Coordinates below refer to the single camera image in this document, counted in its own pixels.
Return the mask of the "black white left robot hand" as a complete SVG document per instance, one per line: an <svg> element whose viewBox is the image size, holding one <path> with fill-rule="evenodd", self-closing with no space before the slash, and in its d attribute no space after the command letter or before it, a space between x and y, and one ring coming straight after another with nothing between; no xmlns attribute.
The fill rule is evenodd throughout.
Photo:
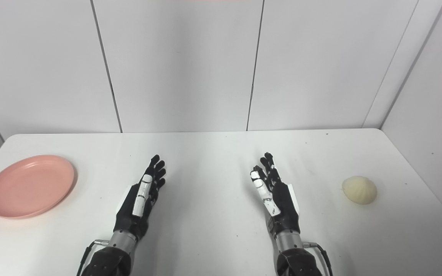
<svg viewBox="0 0 442 276"><path fill-rule="evenodd" d="M137 241L145 236L150 213L158 200L158 192L166 183L165 175L165 161L155 155L140 181L130 186L116 214L114 231L127 231Z"/></svg>

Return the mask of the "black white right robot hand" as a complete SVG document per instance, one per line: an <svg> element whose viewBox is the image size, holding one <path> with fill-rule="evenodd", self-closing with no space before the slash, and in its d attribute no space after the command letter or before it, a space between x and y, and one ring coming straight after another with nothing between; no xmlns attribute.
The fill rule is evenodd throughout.
<svg viewBox="0 0 442 276"><path fill-rule="evenodd" d="M284 231L300 233L299 211L297 201L293 199L293 188L281 180L271 153L266 152L260 162L263 167L254 166L250 177L270 215L270 234L275 237Z"/></svg>

